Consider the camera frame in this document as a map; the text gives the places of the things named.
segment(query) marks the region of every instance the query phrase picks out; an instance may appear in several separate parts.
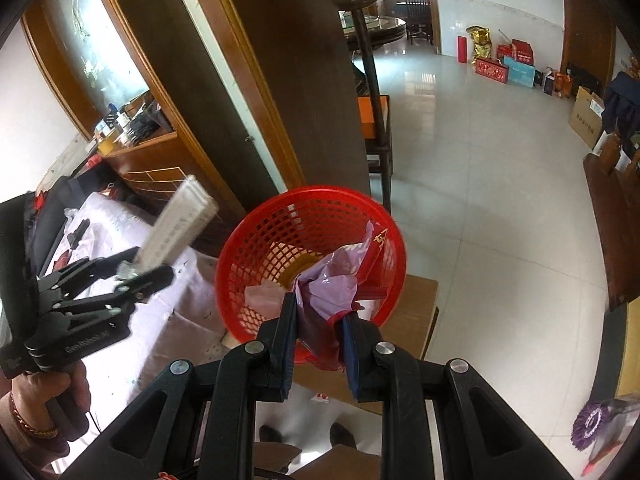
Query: beaded bracelet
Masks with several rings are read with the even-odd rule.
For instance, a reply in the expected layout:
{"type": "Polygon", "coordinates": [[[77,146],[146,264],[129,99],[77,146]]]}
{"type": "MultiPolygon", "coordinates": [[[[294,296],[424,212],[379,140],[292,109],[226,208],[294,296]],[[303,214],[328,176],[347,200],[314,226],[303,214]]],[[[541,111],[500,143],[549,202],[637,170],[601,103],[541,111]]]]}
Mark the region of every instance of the beaded bracelet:
{"type": "Polygon", "coordinates": [[[9,394],[9,406],[11,407],[11,411],[14,414],[14,419],[18,423],[18,426],[22,428],[22,430],[28,434],[29,436],[33,436],[35,438],[42,438],[45,440],[52,440],[56,438],[60,434],[60,430],[54,428],[53,430],[47,431],[39,431],[34,430],[29,424],[27,424],[20,413],[18,412],[18,408],[15,407],[14,394],[9,394]]]}

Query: purple brush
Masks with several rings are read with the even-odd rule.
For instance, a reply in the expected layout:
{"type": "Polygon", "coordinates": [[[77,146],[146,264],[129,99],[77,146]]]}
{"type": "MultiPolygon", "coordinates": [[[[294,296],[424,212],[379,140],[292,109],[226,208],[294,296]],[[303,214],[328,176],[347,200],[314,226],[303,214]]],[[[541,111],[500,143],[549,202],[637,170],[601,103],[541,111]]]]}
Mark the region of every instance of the purple brush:
{"type": "Polygon", "coordinates": [[[575,449],[578,451],[587,449],[607,427],[609,420],[609,409],[604,404],[599,402],[585,404],[575,418],[571,433],[571,442],[575,449]]]}

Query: sleeve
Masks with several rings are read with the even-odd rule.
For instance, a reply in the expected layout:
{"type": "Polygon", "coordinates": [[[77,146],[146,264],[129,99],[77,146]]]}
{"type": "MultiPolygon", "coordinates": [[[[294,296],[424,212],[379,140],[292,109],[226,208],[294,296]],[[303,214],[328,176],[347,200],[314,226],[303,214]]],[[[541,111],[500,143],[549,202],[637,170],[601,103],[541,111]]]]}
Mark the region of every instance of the sleeve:
{"type": "Polygon", "coordinates": [[[0,399],[0,427],[20,457],[33,470],[41,471],[44,478],[53,478],[49,465],[69,454],[69,444],[61,436],[41,440],[24,433],[11,412],[9,395],[0,399]]]}

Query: blue box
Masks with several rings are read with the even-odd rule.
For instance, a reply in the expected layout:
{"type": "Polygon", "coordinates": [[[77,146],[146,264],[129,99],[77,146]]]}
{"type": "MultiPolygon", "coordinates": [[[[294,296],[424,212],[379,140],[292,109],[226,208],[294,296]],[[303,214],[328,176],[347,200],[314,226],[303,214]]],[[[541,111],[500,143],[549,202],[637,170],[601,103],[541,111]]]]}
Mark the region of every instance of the blue box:
{"type": "Polygon", "coordinates": [[[509,77],[507,81],[533,88],[533,81],[536,78],[536,67],[526,65],[506,56],[504,56],[502,63],[509,67],[509,77]]]}

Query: gold foil package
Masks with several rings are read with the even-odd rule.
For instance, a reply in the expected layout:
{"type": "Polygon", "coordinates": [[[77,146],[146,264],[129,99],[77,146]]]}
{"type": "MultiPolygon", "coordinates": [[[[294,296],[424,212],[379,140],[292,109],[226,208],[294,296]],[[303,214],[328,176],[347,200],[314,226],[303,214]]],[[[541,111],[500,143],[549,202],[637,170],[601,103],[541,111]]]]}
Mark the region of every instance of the gold foil package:
{"type": "Polygon", "coordinates": [[[475,64],[476,59],[479,57],[491,57],[492,44],[489,29],[480,27],[479,25],[473,25],[466,31],[474,42],[474,58],[471,60],[471,64],[475,64]]]}

